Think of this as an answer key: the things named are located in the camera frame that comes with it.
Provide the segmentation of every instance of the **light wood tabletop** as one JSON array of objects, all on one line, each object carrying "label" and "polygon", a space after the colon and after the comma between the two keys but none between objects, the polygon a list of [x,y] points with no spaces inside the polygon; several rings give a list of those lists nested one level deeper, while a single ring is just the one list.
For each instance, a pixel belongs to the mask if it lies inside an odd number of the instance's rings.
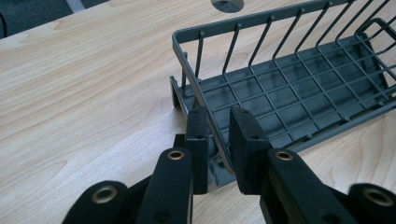
[{"label": "light wood tabletop", "polygon": [[[0,223],[61,223],[91,185],[150,175],[185,132],[169,84],[181,74],[172,33],[297,2],[245,0],[223,13],[209,0],[111,0],[0,40]],[[356,182],[396,192],[395,127],[388,112],[300,155],[343,192]],[[263,222],[259,197],[234,182],[194,196],[193,223]]]}]

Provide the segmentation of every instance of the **black mechanical arm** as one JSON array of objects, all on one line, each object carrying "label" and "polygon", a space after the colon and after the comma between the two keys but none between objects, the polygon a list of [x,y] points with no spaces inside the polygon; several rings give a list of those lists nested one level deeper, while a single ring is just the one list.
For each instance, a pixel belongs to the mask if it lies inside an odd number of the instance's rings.
[{"label": "black mechanical arm", "polygon": [[[64,223],[191,223],[192,195],[207,193],[205,109],[188,115],[186,134],[158,159],[152,176],[127,188],[104,181],[87,189]],[[348,195],[320,182],[298,154],[272,148],[252,114],[234,107],[230,152],[240,191],[259,195],[267,223],[396,223],[396,195],[355,184]]]}]

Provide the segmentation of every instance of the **wire basket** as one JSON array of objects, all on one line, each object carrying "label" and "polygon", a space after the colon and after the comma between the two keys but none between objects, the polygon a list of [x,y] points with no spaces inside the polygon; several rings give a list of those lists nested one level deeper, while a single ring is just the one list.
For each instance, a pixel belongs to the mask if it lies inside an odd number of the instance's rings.
[{"label": "wire basket", "polygon": [[255,116],[272,147],[294,151],[393,109],[394,8],[319,0],[175,32],[174,105],[207,109],[211,188],[233,180],[232,106]]}]

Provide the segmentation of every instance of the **basket wire rail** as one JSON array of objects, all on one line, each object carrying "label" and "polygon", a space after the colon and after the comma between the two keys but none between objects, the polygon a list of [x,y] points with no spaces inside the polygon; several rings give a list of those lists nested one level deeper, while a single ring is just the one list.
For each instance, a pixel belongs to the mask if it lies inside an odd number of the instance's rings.
[{"label": "basket wire rail", "polygon": [[[227,184],[233,175],[228,149],[230,108],[243,107],[255,116],[268,134],[272,147],[300,151],[339,134],[347,129],[382,115],[395,108],[396,85],[394,60],[386,63],[382,55],[394,51],[396,33],[391,25],[393,15],[384,21],[378,15],[389,6],[389,0],[368,0],[362,4],[348,22],[341,21],[354,0],[310,1],[291,7],[283,7],[227,21],[180,30],[173,35],[173,47],[182,67],[181,85],[171,77],[174,105],[180,106],[187,115],[196,106],[205,106],[206,121],[213,136],[210,140],[209,170],[212,189]],[[316,33],[321,20],[328,16],[332,7],[340,7],[323,33]],[[292,53],[278,56],[300,19],[317,12],[306,33]],[[263,63],[253,62],[259,54],[266,37],[278,21],[291,19],[286,33]],[[335,38],[323,43],[333,32],[334,26],[344,26]],[[358,28],[348,37],[345,35],[352,24]],[[263,25],[262,33],[254,50],[250,52],[247,67],[228,72],[233,51],[242,30]],[[221,72],[217,76],[200,79],[205,40],[211,36],[233,34]],[[302,49],[312,36],[319,36],[310,48]],[[375,49],[372,41],[383,38],[390,44]],[[181,44],[197,42],[195,69]]]}]

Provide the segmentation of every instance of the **gray floor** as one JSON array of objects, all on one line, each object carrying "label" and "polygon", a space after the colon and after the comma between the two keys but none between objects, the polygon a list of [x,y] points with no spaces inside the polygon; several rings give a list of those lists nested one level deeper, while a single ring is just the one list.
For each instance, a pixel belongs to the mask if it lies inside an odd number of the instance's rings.
[{"label": "gray floor", "polygon": [[[108,0],[81,0],[85,8]],[[7,22],[8,35],[15,35],[41,24],[72,14],[65,0],[0,0],[0,13]]]}]

